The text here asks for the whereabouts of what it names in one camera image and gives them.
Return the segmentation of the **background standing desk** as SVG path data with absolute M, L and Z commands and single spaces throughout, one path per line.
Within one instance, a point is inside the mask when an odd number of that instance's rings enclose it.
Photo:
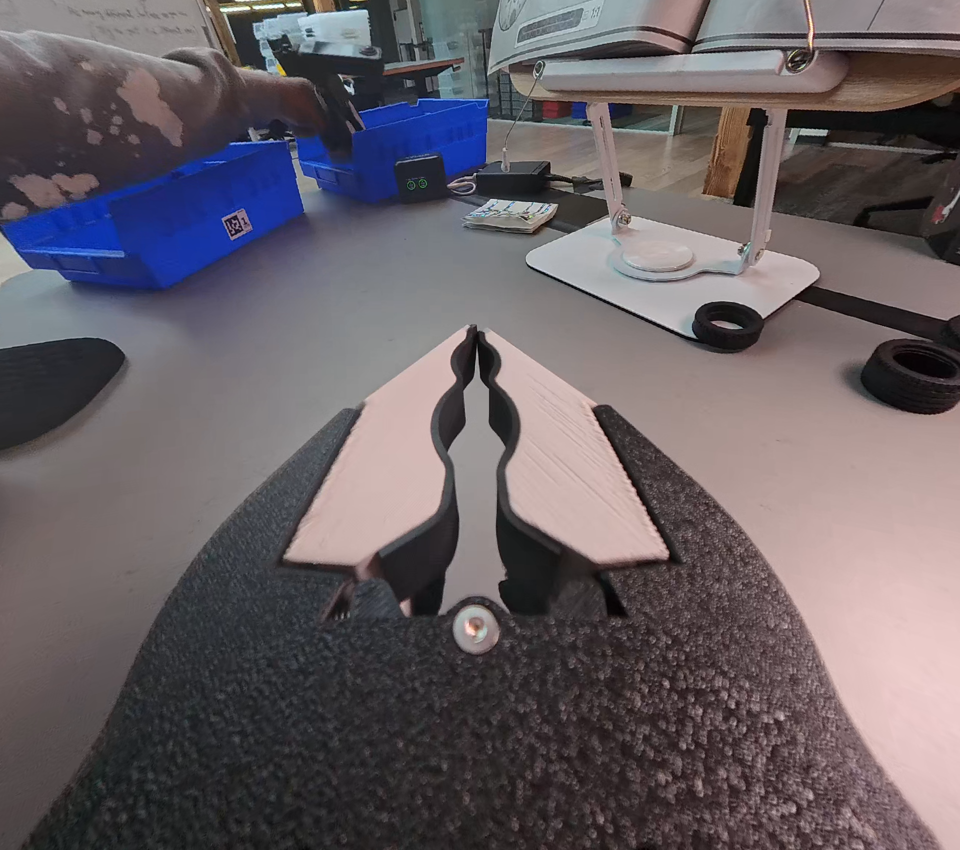
M 431 91 L 427 87 L 427 81 L 446 71 L 456 70 L 464 63 L 465 58 L 462 56 L 396 62 L 384 65 L 382 77 L 387 83 L 410 82 L 417 99 L 428 99 L 431 96 Z

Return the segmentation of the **black power adapter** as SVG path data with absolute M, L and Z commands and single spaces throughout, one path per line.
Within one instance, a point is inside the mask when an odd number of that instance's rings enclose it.
M 539 195 L 550 189 L 551 163 L 548 160 L 512 160 L 508 169 L 492 161 L 474 176 L 479 196 L 516 199 Z

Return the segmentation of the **person's left hand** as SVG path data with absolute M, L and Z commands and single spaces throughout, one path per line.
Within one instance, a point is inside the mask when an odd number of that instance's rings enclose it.
M 270 73 L 263 77 L 258 127 L 280 129 L 283 126 L 295 137 L 322 137 L 333 128 L 329 109 L 309 80 Z

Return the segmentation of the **person's left forearm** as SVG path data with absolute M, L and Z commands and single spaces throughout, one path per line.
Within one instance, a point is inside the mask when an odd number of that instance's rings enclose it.
M 1 36 L 1 219 L 148 182 L 276 118 L 278 83 L 211 49 Z

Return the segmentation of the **black power bank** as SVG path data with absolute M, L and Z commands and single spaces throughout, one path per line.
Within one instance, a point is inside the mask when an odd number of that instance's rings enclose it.
M 421 204 L 449 196 L 447 170 L 439 152 L 397 160 L 393 172 L 398 200 L 403 204 Z

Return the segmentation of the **folded sticker sheet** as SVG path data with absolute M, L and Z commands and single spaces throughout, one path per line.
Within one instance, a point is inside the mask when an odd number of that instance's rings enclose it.
M 550 223 L 558 203 L 491 198 L 472 209 L 462 219 L 470 230 L 534 234 Z

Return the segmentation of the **black toy tire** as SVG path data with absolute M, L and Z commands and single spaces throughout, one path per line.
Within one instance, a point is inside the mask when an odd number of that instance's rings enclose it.
M 959 355 L 918 339 L 891 339 L 876 346 L 860 373 L 863 387 L 894 409 L 922 415 L 959 404 Z
M 743 352 L 760 339 L 764 318 L 752 307 L 731 301 L 707 302 L 693 316 L 691 329 L 696 340 L 717 351 Z

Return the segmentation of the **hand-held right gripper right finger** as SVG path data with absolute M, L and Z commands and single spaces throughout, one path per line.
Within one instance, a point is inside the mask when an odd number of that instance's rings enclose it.
M 622 612 L 611 571 L 670 547 L 597 414 L 599 404 L 492 330 L 477 337 L 496 469 L 499 594 L 521 616 Z

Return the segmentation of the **blue plastic bin with tag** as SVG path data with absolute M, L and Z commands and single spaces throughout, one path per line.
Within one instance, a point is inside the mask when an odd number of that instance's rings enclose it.
M 159 291 L 304 212 L 287 142 L 232 143 L 148 184 L 4 225 L 31 269 L 69 282 Z

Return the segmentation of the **black textured pad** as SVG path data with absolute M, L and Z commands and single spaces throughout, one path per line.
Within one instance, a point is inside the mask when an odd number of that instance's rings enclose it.
M 69 338 L 1 350 L 1 450 L 41 438 L 79 414 L 126 364 L 101 338 Z

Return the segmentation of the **white book stand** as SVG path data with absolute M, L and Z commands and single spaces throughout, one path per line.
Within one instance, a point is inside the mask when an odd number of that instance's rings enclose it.
M 767 250 L 791 111 L 898 110 L 958 89 L 958 54 L 818 51 L 803 61 L 782 51 L 725 51 L 605 58 L 558 57 L 512 64 L 516 88 L 535 100 L 586 103 L 608 220 L 617 233 L 633 218 L 622 195 L 612 103 L 740 107 L 759 112 L 750 233 L 734 241 L 751 268 Z

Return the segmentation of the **black office chair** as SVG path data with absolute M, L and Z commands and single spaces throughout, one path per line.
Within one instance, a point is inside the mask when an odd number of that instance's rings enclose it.
M 791 111 L 774 209 L 788 216 L 919 236 L 958 168 L 958 95 L 882 112 Z

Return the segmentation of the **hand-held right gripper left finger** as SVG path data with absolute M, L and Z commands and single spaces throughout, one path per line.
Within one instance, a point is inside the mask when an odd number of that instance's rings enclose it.
M 283 553 L 285 566 L 383 580 L 409 616 L 435 616 L 460 516 L 450 447 L 466 425 L 478 330 L 451 334 L 371 393 Z

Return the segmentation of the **grey desk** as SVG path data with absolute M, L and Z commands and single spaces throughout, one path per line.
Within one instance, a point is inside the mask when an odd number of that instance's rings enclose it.
M 469 231 L 456 203 L 304 206 L 166 291 L 50 271 L 2 285 L 2 346 L 126 354 L 78 420 L 2 454 L 2 848 L 78 770 L 234 508 L 467 324 L 612 405 L 738 521 L 877 760 L 958 848 L 958 411 L 864 392 L 860 366 L 896 331 L 793 302 L 747 352 L 715 353 L 534 272 L 555 231 Z

